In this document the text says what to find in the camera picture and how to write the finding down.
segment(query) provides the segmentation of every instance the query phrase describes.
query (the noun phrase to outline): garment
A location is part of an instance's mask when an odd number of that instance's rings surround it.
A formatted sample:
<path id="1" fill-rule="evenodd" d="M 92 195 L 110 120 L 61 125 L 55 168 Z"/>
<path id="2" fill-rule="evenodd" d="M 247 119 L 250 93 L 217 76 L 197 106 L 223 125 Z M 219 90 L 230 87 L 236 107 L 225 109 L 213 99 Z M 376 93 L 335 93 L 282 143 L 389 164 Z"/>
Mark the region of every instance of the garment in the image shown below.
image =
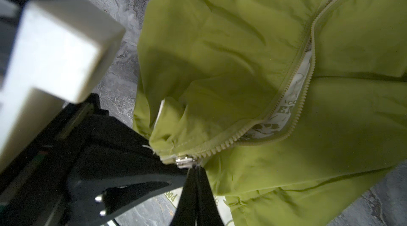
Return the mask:
<path id="1" fill-rule="evenodd" d="M 328 2 L 147 6 L 134 129 L 202 157 L 235 225 L 325 225 L 406 158 L 407 0 Z"/>

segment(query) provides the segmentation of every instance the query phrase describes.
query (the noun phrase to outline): zipper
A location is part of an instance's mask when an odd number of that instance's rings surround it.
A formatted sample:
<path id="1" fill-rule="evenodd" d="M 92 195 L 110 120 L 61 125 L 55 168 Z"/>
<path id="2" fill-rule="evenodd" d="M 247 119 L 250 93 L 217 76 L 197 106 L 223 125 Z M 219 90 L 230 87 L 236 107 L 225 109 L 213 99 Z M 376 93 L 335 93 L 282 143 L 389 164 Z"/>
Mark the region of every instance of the zipper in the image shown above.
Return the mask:
<path id="1" fill-rule="evenodd" d="M 304 108 L 304 103 L 305 103 L 305 99 L 307 97 L 307 92 L 308 92 L 308 88 L 309 88 L 309 84 L 311 82 L 311 78 L 313 75 L 313 72 L 315 70 L 315 25 L 318 22 L 318 20 L 320 19 L 320 17 L 338 0 L 327 0 L 327 4 L 325 5 L 325 7 L 323 8 L 323 10 L 318 14 L 318 16 L 314 19 L 312 25 L 311 25 L 311 34 L 308 38 L 308 42 L 306 44 L 306 46 L 304 47 L 304 50 L 302 52 L 302 56 L 301 59 L 299 60 L 298 65 L 295 67 L 295 69 L 293 70 L 291 77 L 289 79 L 289 81 L 287 82 L 287 86 L 285 87 L 285 89 L 283 90 L 280 98 L 277 100 L 275 107 L 272 109 L 272 111 L 267 115 L 266 119 L 268 119 L 273 113 L 274 111 L 277 109 L 278 104 L 281 102 L 281 100 L 283 99 L 286 91 L 288 90 L 288 87 L 290 86 L 295 74 L 297 73 L 301 63 L 304 60 L 305 54 L 307 52 L 307 49 L 309 47 L 309 43 L 311 42 L 311 62 L 310 62 L 310 67 L 308 70 L 308 74 L 307 74 L 307 78 L 303 84 L 303 88 L 301 91 L 301 94 L 298 98 L 298 108 L 297 111 L 295 113 L 295 115 L 292 117 L 292 120 L 290 122 L 290 126 L 288 127 L 288 130 L 280 137 L 278 138 L 274 138 L 271 140 L 267 140 L 267 141 L 263 141 L 263 142 L 250 142 L 250 141 L 245 141 L 245 142 L 237 142 L 237 140 L 243 136 L 249 129 L 251 129 L 252 127 L 248 127 L 248 128 L 243 128 L 241 129 L 239 132 L 237 132 L 234 136 L 232 136 L 229 140 L 227 140 L 225 143 L 212 148 L 212 149 L 207 149 L 207 150 L 203 150 L 203 151 L 199 151 L 196 152 L 194 154 L 191 155 L 185 155 L 185 156 L 181 156 L 181 157 L 176 157 L 175 156 L 169 156 L 167 158 L 163 158 L 162 161 L 164 162 L 172 160 L 177 164 L 178 167 L 184 167 L 184 165 L 187 165 L 188 167 L 192 167 L 191 165 L 194 164 L 198 164 L 199 163 L 199 159 L 198 158 L 205 158 L 205 157 L 209 157 L 212 156 L 214 154 L 216 154 L 217 152 L 220 152 L 222 150 L 225 150 L 227 148 L 231 148 L 234 147 L 235 145 L 244 145 L 244 146 L 255 146 L 255 145 L 263 145 L 265 143 L 269 143 L 269 142 L 276 142 L 276 141 L 281 141 L 284 140 L 286 138 L 288 138 L 292 132 L 294 131 L 297 122 L 301 116 L 302 110 Z"/>

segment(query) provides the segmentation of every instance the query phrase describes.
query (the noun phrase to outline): zipper slider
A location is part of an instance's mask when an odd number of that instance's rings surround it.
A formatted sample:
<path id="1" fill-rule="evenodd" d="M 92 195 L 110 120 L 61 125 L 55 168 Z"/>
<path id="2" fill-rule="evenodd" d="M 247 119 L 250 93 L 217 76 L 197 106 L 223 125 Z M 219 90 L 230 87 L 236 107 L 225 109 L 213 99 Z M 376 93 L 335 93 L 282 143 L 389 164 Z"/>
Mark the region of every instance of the zipper slider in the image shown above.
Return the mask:
<path id="1" fill-rule="evenodd" d="M 176 165 L 178 168 L 192 168 L 198 165 L 198 159 L 194 159 L 188 156 L 177 157 Z"/>

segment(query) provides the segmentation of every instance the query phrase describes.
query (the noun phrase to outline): gray marble surface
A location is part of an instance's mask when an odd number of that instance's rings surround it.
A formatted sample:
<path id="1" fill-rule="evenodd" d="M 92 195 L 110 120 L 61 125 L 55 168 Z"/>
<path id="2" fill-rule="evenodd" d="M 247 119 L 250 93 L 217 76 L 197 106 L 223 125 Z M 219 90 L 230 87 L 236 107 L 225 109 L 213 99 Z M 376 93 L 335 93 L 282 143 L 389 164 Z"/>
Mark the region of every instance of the gray marble surface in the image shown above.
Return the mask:
<path id="1" fill-rule="evenodd" d="M 95 88 L 101 106 L 131 127 L 137 88 L 137 41 L 149 0 L 89 0 L 123 24 L 127 32 L 117 57 Z M 121 226 L 166 226 L 175 212 L 164 195 L 151 198 L 119 216 Z M 329 226 L 406 226 L 407 162 L 364 193 Z"/>

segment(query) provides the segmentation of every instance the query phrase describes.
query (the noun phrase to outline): silver bolt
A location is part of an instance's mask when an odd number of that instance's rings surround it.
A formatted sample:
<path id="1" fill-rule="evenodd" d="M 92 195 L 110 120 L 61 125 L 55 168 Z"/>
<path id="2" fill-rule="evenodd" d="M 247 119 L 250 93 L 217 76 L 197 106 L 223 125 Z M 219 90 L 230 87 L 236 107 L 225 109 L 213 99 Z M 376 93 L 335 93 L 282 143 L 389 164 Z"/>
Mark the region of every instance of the silver bolt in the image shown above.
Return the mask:
<path id="1" fill-rule="evenodd" d="M 97 196 L 95 197 L 95 202 L 96 202 L 96 203 L 101 203 L 102 201 L 103 201 L 103 196 L 102 196 L 102 194 L 97 195 Z"/>

